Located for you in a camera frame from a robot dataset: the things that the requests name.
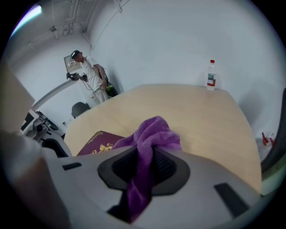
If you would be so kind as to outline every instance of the bottle label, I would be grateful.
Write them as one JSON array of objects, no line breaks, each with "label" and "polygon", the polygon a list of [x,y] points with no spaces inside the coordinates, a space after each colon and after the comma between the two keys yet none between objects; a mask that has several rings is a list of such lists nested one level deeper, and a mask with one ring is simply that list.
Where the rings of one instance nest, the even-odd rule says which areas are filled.
[{"label": "bottle label", "polygon": [[215,86],[215,77],[216,77],[216,74],[211,74],[211,73],[208,74],[207,84],[209,86]]}]

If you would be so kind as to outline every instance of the light fixture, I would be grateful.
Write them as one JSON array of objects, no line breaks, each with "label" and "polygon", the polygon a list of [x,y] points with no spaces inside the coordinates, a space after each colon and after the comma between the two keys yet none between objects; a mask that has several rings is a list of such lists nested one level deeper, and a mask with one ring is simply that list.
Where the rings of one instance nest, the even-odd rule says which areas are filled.
[{"label": "light fixture", "polygon": [[29,11],[28,13],[26,13],[24,15],[24,17],[21,19],[21,21],[18,23],[18,25],[16,26],[16,28],[14,29],[14,31],[12,32],[11,36],[13,36],[13,34],[15,32],[18,31],[18,29],[20,29],[25,23],[27,23],[28,21],[30,21],[31,19],[33,19],[34,17],[38,16],[39,14],[42,13],[42,8],[40,5],[34,5]]}]

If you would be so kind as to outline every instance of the white shirt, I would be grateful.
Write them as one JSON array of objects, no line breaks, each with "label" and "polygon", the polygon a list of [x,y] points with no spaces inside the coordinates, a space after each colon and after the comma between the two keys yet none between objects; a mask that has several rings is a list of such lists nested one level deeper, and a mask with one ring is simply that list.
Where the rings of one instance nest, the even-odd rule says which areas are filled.
[{"label": "white shirt", "polygon": [[98,64],[95,59],[91,56],[87,56],[84,59],[84,63],[81,65],[82,71],[87,75],[88,77],[88,85],[91,87],[93,91],[96,91],[97,89],[101,88],[102,80],[93,68],[95,64]]}]

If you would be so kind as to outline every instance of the purple towel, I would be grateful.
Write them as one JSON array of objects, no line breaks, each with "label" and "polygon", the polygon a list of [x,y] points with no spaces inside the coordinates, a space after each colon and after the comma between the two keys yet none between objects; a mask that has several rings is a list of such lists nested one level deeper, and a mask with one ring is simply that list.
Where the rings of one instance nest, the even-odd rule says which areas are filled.
[{"label": "purple towel", "polygon": [[127,186],[130,221],[133,222],[151,200],[154,178],[149,171],[153,158],[153,145],[181,150],[180,137],[169,129],[165,119],[156,116],[145,120],[131,136],[119,140],[113,147],[137,145],[137,172]]}]

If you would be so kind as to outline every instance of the man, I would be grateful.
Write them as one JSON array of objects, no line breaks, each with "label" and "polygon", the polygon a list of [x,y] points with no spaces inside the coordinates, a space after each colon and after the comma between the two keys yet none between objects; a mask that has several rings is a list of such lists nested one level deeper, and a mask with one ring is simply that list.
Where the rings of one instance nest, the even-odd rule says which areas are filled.
[{"label": "man", "polygon": [[76,62],[81,63],[81,69],[88,77],[87,84],[94,92],[96,102],[99,104],[108,100],[108,95],[105,92],[106,80],[103,67],[100,66],[93,57],[83,57],[82,52],[78,50],[75,50],[71,54],[71,58]]}]

